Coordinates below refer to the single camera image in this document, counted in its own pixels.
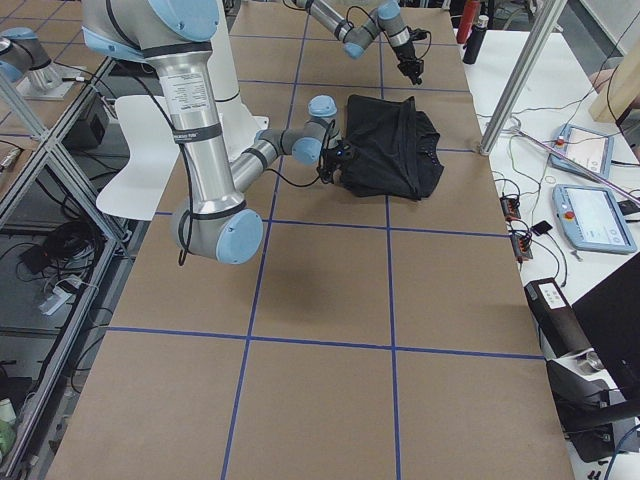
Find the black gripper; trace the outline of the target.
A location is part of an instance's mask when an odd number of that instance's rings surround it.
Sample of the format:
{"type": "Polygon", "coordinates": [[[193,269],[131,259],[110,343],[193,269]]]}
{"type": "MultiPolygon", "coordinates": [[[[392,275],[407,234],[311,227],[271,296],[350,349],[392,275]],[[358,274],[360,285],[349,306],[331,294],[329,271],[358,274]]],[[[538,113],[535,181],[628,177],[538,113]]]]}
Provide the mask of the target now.
{"type": "Polygon", "coordinates": [[[398,69],[413,85],[421,85],[424,73],[424,61],[416,56],[412,40],[392,46],[398,61],[398,69]]]}

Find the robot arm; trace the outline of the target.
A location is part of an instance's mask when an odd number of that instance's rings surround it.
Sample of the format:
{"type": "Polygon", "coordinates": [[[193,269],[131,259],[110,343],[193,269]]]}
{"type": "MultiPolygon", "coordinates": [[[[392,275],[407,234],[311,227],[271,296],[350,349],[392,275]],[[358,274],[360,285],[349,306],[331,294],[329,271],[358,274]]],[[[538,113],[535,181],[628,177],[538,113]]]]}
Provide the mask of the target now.
{"type": "Polygon", "coordinates": [[[86,45],[114,59],[146,63],[157,73],[167,104],[163,115],[184,158],[188,198],[172,216],[181,254],[242,264],[258,251],[263,222],[244,193],[280,156],[317,162],[340,136],[332,97],[308,105],[299,129],[258,132],[230,161],[208,71],[220,22],[215,1],[85,1],[86,45]]]}
{"type": "Polygon", "coordinates": [[[355,25],[348,14],[340,14],[327,1],[294,1],[293,6],[304,10],[330,31],[352,59],[360,58],[380,36],[386,37],[398,61],[399,71],[413,85],[422,83],[424,61],[416,55],[414,42],[428,38],[430,32],[411,29],[402,18],[397,1],[385,1],[365,12],[366,20],[361,25],[355,25]]]}

